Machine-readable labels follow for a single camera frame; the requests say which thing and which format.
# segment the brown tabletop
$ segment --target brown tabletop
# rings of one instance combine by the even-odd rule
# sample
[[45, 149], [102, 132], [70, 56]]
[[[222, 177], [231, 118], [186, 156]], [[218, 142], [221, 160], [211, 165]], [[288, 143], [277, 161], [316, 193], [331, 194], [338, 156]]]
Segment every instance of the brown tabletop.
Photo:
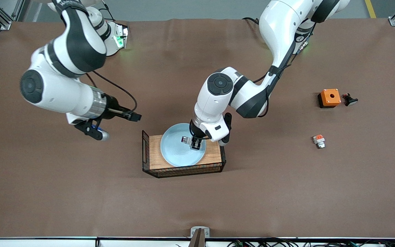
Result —
[[[272, 56], [258, 27], [132, 22], [128, 49], [98, 71], [138, 99], [143, 118], [102, 122], [107, 142], [21, 97], [31, 53], [62, 31], [63, 24], [15, 22], [0, 34], [0, 236], [187, 236], [205, 225], [219, 237], [395, 237], [395, 27], [386, 19], [318, 25], [266, 117], [242, 119], [229, 109], [223, 172], [162, 179], [141, 171], [141, 130], [162, 134], [189, 122], [216, 69], [263, 75]], [[333, 88], [359, 102], [318, 108], [316, 95]], [[312, 143], [317, 134], [323, 150]]]

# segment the yellow line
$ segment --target yellow line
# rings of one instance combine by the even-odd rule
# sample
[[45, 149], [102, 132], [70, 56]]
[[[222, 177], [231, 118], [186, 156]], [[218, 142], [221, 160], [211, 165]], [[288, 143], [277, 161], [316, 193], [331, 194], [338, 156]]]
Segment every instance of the yellow line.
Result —
[[365, 4], [367, 5], [368, 13], [370, 13], [371, 18], [376, 18], [376, 14], [373, 9], [373, 5], [371, 4], [371, 0], [365, 0]]

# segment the black wire basket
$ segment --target black wire basket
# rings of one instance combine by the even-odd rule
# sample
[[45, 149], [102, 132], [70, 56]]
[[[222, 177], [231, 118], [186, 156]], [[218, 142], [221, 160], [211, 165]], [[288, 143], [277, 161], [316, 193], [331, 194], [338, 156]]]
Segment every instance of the black wire basket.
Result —
[[220, 147], [221, 162], [210, 164], [198, 164], [187, 167], [168, 167], [161, 169], [150, 169], [150, 145], [149, 135], [142, 131], [143, 136], [143, 172], [156, 178], [170, 178], [187, 175], [198, 175], [221, 172], [226, 164], [225, 149]]

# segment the light blue plate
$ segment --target light blue plate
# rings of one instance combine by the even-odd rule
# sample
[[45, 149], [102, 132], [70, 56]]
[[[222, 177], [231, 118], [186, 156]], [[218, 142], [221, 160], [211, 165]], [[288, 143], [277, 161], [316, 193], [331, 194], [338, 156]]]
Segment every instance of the light blue plate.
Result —
[[207, 143], [201, 143], [200, 150], [192, 150], [188, 144], [182, 143], [182, 136], [191, 138], [188, 123], [171, 126], [161, 138], [161, 154], [174, 167], [188, 167], [197, 164], [204, 156]]

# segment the orange and white connector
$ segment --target orange and white connector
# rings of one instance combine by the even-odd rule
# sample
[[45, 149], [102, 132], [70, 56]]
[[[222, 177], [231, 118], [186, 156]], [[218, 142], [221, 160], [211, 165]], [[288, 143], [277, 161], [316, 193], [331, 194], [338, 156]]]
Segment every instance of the orange and white connector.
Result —
[[318, 146], [319, 149], [326, 147], [326, 144], [324, 144], [325, 140], [326, 139], [324, 139], [324, 136], [321, 134], [313, 137], [313, 142]]

